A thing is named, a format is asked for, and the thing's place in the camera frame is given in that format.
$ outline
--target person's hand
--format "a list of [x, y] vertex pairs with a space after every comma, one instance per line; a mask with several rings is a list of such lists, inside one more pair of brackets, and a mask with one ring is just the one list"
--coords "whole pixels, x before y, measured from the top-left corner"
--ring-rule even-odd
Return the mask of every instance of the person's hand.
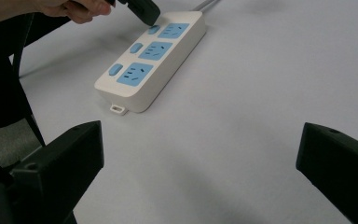
[[99, 15], [108, 15], [111, 5], [105, 0], [34, 0], [37, 11], [50, 17], [69, 17], [76, 23], [92, 21]]

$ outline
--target white surface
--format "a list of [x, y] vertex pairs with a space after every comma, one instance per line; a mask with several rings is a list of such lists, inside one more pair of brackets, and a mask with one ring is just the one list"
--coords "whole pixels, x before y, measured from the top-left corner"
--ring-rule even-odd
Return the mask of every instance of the white surface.
[[[172, 35], [170, 38], [159, 37], [172, 23], [185, 23], [187, 27], [176, 38], [172, 38]], [[98, 93], [110, 103], [110, 110], [114, 113], [123, 115], [127, 110], [139, 113], [150, 107], [206, 32], [205, 19], [198, 11], [164, 13], [158, 18], [154, 27], [159, 27], [159, 30], [150, 34], [149, 29], [146, 29], [94, 84]], [[149, 46], [154, 42], [168, 44], [166, 52], [161, 54], [158, 60], [150, 60], [150, 57], [143, 58], [144, 52], [150, 54]], [[141, 48], [136, 52], [131, 52], [131, 48], [135, 45], [141, 45]], [[141, 81], [135, 86], [119, 82], [125, 75], [128, 76], [127, 72], [134, 63], [150, 66], [150, 71], [146, 72], [145, 77], [139, 78]], [[122, 68], [116, 75], [109, 75], [109, 70], [118, 64]]]
[[[163, 13], [199, 3], [155, 2]], [[123, 6], [24, 51], [21, 82], [47, 142], [103, 124], [106, 163], [78, 223], [349, 223], [295, 163], [306, 121], [358, 140], [358, 0], [220, 1], [205, 20], [142, 114], [112, 115], [93, 88], [146, 28]]]

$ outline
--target power outlet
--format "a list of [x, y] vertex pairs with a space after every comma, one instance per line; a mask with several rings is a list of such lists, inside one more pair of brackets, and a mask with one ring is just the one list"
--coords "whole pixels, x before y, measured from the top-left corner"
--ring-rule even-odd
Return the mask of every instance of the power outlet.
[[152, 42], [139, 58], [158, 61], [164, 56], [164, 54], [168, 51], [168, 49], [172, 46], [172, 43], [166, 42]]
[[206, 33], [200, 11], [161, 15], [95, 82], [115, 114], [145, 111]]
[[117, 82], [136, 87], [152, 70], [153, 65], [145, 63], [132, 63], [130, 67], [118, 78]]
[[158, 38], [176, 39], [187, 29], [189, 23], [170, 23]]

